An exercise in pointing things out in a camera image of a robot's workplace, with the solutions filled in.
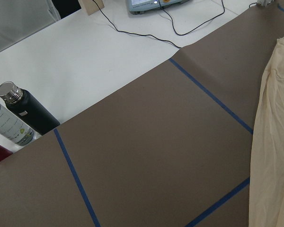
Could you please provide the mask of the beige long-sleeve printed shirt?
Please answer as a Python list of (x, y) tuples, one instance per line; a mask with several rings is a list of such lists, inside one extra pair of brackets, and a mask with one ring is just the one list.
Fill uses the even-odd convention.
[(250, 162), (249, 226), (284, 227), (284, 37), (261, 80)]

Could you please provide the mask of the light blue teach pendant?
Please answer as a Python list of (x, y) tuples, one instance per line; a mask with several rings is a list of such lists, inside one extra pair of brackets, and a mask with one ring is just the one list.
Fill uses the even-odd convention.
[(143, 14), (146, 11), (158, 10), (175, 4), (186, 3), (187, 0), (126, 0), (128, 11), (133, 14)]

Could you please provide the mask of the wooden block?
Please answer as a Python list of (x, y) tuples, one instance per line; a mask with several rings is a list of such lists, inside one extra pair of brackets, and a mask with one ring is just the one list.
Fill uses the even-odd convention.
[(102, 0), (78, 0), (78, 2), (88, 16), (105, 7)]

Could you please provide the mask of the black steel-capped water bottle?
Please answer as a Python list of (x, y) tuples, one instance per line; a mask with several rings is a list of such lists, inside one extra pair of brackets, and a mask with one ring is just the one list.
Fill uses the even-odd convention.
[(45, 135), (60, 122), (27, 90), (11, 81), (0, 85), (0, 98), (7, 109), (28, 124), (40, 135)]

